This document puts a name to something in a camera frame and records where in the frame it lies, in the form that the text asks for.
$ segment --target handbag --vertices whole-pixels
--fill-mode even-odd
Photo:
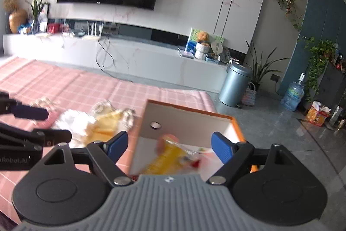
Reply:
[[[257,93],[255,89],[256,89],[255,85],[252,82],[250,82],[242,98],[243,105],[245,106],[255,105],[256,93]]]

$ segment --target pink plaid blanket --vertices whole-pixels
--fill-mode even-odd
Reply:
[[[215,112],[210,96],[204,91],[162,89],[18,57],[0,66],[0,90],[9,92],[23,104],[46,96],[64,109],[84,112],[89,112],[94,104],[104,99],[117,109],[133,108],[138,116],[143,114],[148,99]],[[32,121],[13,116],[1,116],[1,121],[28,131],[34,128]],[[129,132],[128,149],[117,162],[125,173],[129,170],[136,142],[137,138]],[[0,171],[0,210],[17,223],[20,220],[11,195],[26,173]]]

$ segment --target trash can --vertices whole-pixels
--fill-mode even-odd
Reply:
[[[247,67],[232,63],[228,66],[227,73],[219,94],[219,100],[228,106],[235,107],[243,98],[252,78],[252,71]]]

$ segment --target silver bolt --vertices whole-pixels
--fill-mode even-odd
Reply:
[[[209,178],[209,182],[213,185],[221,185],[226,182],[226,178],[224,178],[223,176],[212,176],[211,178]]]
[[[42,146],[40,146],[40,145],[34,145],[34,149],[35,149],[36,151],[41,151],[41,150],[42,150]]]
[[[131,183],[131,179],[127,176],[119,176],[116,179],[114,179],[114,184],[118,186],[125,186],[129,185]]]

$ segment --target trash can lid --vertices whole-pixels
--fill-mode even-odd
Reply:
[[[237,63],[232,63],[229,65],[229,68],[232,69],[234,72],[241,74],[246,77],[252,76],[252,70],[250,68],[244,67],[242,65],[239,65]]]

